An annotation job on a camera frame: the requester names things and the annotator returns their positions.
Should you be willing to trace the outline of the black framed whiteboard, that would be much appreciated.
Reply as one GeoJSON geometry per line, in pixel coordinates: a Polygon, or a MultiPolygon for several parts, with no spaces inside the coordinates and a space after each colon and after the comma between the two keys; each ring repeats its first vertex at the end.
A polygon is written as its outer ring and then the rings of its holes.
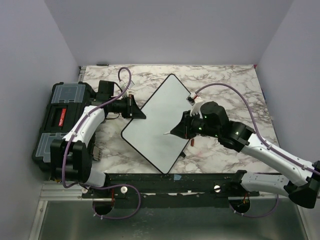
{"type": "Polygon", "coordinates": [[[142,106],[146,119],[132,119],[121,137],[163,174],[170,172],[188,140],[167,134],[191,108],[190,91],[170,74],[142,106]]]}

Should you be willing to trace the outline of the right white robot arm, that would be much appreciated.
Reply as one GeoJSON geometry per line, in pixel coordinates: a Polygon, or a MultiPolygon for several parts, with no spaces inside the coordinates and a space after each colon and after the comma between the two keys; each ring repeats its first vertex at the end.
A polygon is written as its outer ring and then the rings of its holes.
{"type": "Polygon", "coordinates": [[[216,102],[202,104],[196,114],[184,111],[169,133],[188,140],[197,135],[217,138],[225,148],[251,156],[279,173],[272,176],[240,171],[240,177],[230,183],[234,195],[267,192],[288,197],[303,208],[315,207],[320,192],[320,163],[297,157],[267,141],[248,125],[229,120],[225,109],[216,102]]]}

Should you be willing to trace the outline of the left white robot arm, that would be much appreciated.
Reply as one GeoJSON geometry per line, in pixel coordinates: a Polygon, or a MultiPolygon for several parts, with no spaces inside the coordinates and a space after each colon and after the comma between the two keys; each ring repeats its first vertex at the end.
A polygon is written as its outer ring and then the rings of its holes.
{"type": "Polygon", "coordinates": [[[92,168],[96,130],[109,113],[124,119],[146,119],[134,95],[129,93],[129,86],[123,86],[119,95],[114,94],[114,86],[113,81],[101,80],[98,91],[89,87],[89,96],[83,101],[77,121],[66,135],[50,144],[51,177],[62,181],[65,188],[81,184],[93,187],[101,198],[110,194],[107,174],[92,168]]]}

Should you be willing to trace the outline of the brown marker cap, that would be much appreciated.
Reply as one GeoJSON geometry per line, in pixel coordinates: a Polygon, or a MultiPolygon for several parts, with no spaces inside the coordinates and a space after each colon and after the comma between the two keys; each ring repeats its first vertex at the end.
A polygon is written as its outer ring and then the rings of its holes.
{"type": "Polygon", "coordinates": [[[195,144],[195,139],[193,138],[193,139],[191,139],[191,141],[190,141],[190,145],[193,147],[194,144],[195,144]]]}

